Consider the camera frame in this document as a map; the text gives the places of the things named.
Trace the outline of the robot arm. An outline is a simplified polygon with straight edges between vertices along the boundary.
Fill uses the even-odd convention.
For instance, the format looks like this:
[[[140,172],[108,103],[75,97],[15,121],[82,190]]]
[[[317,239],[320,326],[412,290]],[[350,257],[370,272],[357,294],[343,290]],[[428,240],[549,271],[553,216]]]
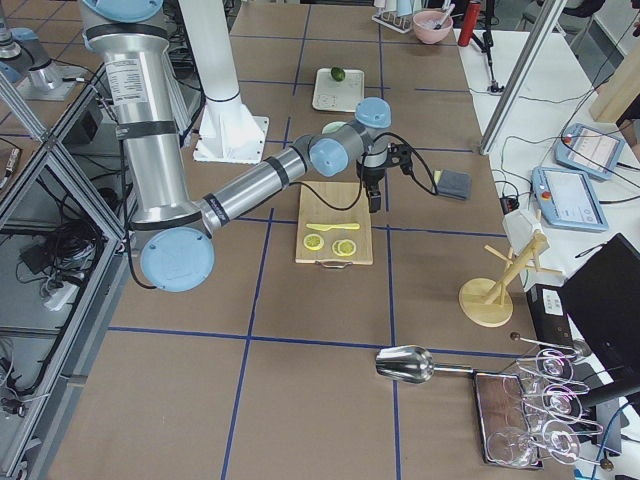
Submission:
[[[106,70],[120,158],[133,180],[137,209],[124,219],[126,231],[140,237],[130,269],[143,288],[198,287],[214,269],[215,232],[309,171],[332,177],[352,164],[368,171],[383,152],[391,108],[369,97],[335,131],[302,136],[265,155],[267,119],[242,100],[218,1],[179,5],[204,97],[198,141],[185,149],[171,102],[162,3],[83,1],[79,9],[86,44]]]

